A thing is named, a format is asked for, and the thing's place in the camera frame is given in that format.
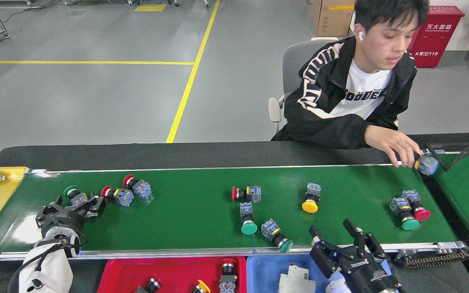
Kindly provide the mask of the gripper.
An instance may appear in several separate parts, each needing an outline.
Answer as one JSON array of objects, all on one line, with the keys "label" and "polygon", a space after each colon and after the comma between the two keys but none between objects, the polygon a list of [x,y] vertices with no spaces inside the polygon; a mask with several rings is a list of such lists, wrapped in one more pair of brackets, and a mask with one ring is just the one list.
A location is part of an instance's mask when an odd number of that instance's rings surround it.
[{"label": "gripper", "polygon": [[35,221],[41,229],[42,236],[54,227],[69,228],[81,236],[85,218],[100,218],[106,208],[106,200],[93,194],[90,194],[90,197],[79,194],[78,202],[80,203],[78,208],[63,208],[63,197],[58,195],[54,202],[40,208]]},{"label": "gripper", "polygon": [[330,278],[340,267],[346,285],[352,293],[400,293],[401,284],[397,278],[387,274],[380,263],[375,261],[375,258],[387,258],[376,237],[370,232],[365,234],[350,219],[345,219],[343,225],[354,238],[354,245],[346,248],[339,248],[327,242],[315,225],[309,228],[313,237],[313,247],[309,255],[322,274]]}]

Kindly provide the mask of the person's right hand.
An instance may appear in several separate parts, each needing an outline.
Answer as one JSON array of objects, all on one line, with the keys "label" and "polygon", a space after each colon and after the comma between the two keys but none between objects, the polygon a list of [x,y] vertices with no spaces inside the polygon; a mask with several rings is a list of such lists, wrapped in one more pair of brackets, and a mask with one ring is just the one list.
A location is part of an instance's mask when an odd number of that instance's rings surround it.
[{"label": "person's right hand", "polygon": [[422,155],[419,145],[400,131],[369,125],[364,134],[365,143],[378,149],[391,160],[395,167],[412,168],[415,156]]}]

